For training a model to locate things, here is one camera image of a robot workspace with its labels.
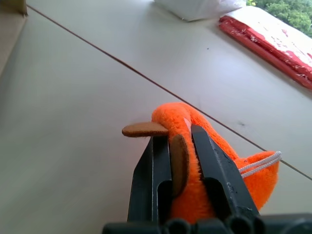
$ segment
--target tree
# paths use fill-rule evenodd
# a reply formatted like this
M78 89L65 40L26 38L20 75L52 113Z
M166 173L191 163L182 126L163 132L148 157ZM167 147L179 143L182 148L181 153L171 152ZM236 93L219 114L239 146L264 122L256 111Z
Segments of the tree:
M312 37L312 0L247 0L286 24Z

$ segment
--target brown felt wing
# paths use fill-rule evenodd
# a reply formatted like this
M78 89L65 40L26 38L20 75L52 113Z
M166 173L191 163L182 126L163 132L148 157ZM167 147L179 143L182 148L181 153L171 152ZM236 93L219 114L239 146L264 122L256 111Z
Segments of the brown felt wing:
M124 127L122 134L126 137L167 136L168 129L154 122L135 123Z
M189 178L190 164L189 152L185 139L176 135L170 144L170 161L173 182L173 196L180 195Z

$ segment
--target plush toy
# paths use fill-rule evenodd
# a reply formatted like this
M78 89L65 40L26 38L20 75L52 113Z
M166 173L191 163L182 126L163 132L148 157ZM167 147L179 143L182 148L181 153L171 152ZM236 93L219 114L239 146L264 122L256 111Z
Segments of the plush toy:
M261 152L248 158L239 158L234 149L197 110L185 103L167 103L153 112L152 122L126 126L122 133L128 137L168 135L174 196L171 218L180 217L195 223L198 219L215 215L200 180L198 159L191 137L192 124L204 128L212 140L235 162L257 208L260 209L277 183L280 152Z

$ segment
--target table surface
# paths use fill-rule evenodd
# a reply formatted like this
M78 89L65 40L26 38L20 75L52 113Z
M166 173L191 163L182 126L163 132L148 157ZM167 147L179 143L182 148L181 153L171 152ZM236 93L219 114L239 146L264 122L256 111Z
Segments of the table surface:
M217 28L152 0L29 5L312 177L311 93Z
M123 137L121 129L172 101L178 99L29 10L0 84L0 232L100 233L106 222L124 221L148 139ZM241 157L260 151L207 119ZM261 213L311 211L312 182L284 164L279 176Z

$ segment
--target orange fabric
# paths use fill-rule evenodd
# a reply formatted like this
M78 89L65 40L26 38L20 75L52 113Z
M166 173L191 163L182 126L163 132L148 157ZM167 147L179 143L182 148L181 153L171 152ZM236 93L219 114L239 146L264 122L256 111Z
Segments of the orange fabric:
M238 168L264 159L274 152L261 152L248 158L239 158L234 149L211 126L197 110L185 103L167 103L158 107L152 114L152 121L169 130L169 143L177 134L185 138L190 155L190 175L183 193L175 198L171 207L171 218L183 218L190 223L198 219L214 217L214 211L200 181L198 160L192 143L190 130L185 122L203 127L218 146L232 159ZM246 186L260 209L269 199L277 183L278 163L244 179Z

